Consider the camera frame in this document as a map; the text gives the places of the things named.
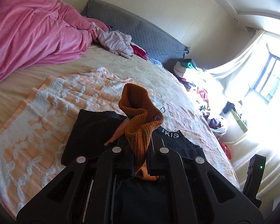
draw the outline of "gray quilted headboard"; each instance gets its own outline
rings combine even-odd
[[[142,47],[148,56],[161,61],[171,72],[176,61],[189,53],[189,47],[156,25],[110,3],[88,0],[81,14],[98,19],[122,33],[131,35],[132,42]]]

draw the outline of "wall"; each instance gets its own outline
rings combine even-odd
[[[64,0],[81,11],[87,0]],[[188,57],[204,68],[222,65],[249,40],[213,0],[103,0],[135,13],[191,47]],[[231,44],[237,41],[236,48]]]

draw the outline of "floral towel blanket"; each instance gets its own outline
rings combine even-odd
[[[40,89],[33,88],[28,99],[0,129],[0,202],[15,217],[18,211],[65,166],[60,159],[80,109],[115,111],[123,86],[138,84],[121,79],[106,68],[90,73],[48,77]],[[164,107],[169,131],[181,132],[200,145],[209,163],[235,186],[233,168],[216,138],[199,115],[167,100],[147,88],[154,105]]]

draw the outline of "pink blanket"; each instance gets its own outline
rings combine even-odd
[[[97,37],[95,22],[60,0],[0,0],[0,82],[17,69],[78,59]]]

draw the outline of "black electronic device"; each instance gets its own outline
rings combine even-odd
[[[248,177],[243,188],[243,194],[257,207],[261,205],[256,195],[262,180],[265,169],[266,157],[255,154],[251,159],[248,167]]]
[[[116,179],[133,177],[133,166],[126,137],[99,157],[80,156],[20,210],[16,223],[111,224]],[[147,170],[150,175],[166,178],[170,223],[263,222],[259,209],[204,158],[183,158],[164,147],[161,137],[151,140]]]

